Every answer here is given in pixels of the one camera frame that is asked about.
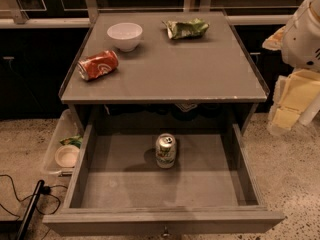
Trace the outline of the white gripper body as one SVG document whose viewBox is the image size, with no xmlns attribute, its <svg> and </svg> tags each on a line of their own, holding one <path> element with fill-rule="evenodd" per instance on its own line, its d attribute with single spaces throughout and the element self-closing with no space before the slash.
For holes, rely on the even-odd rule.
<svg viewBox="0 0 320 240">
<path fill-rule="evenodd" d="M 320 0 L 304 0 L 289 19 L 281 54 L 294 68 L 320 70 Z"/>
</svg>

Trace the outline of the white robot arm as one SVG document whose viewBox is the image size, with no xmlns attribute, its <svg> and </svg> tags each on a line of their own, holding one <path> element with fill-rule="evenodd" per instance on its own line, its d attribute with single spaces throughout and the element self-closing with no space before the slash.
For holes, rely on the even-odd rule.
<svg viewBox="0 0 320 240">
<path fill-rule="evenodd" d="M 262 47 L 280 51 L 283 62 L 293 67 L 291 74 L 279 76 L 275 84 L 268 131 L 281 135 L 297 122 L 308 125 L 319 112 L 320 0 L 304 0 Z"/>
</svg>

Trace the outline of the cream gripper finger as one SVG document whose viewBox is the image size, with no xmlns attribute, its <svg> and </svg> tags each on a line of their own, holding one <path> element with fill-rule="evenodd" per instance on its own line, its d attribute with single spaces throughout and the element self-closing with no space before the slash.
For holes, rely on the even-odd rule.
<svg viewBox="0 0 320 240">
<path fill-rule="evenodd" d="M 263 43 L 262 47 L 271 51 L 278 51 L 282 47 L 282 37 L 285 27 L 279 28 L 271 36 L 269 36 Z"/>
<path fill-rule="evenodd" d="M 286 133 L 300 120 L 320 94 L 320 74 L 299 69 L 280 76 L 273 93 L 268 115 L 270 133 Z"/>
</svg>

